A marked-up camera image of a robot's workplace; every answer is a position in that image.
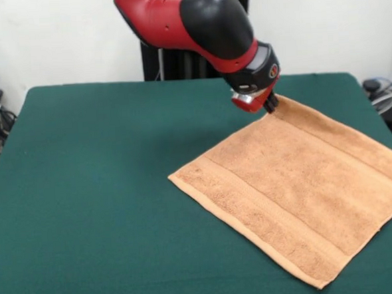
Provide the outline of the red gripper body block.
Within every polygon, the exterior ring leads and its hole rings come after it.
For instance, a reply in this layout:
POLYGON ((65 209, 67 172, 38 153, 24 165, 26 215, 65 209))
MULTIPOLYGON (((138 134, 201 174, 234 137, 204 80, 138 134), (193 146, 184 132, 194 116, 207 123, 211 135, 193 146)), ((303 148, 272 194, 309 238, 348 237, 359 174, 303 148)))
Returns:
POLYGON ((264 109, 263 104, 268 95, 273 92, 271 88, 266 88, 250 94, 240 94, 236 91, 232 92, 232 102, 243 111, 255 113, 264 109))

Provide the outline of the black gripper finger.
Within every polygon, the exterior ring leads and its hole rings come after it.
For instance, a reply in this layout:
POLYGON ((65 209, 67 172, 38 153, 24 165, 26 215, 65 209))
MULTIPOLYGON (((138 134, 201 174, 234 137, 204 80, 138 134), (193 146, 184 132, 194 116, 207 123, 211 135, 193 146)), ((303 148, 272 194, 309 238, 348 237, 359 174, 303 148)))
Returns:
POLYGON ((276 110, 278 107, 278 98, 273 92, 268 95, 268 98, 265 100, 263 107, 269 114, 272 114, 276 110))

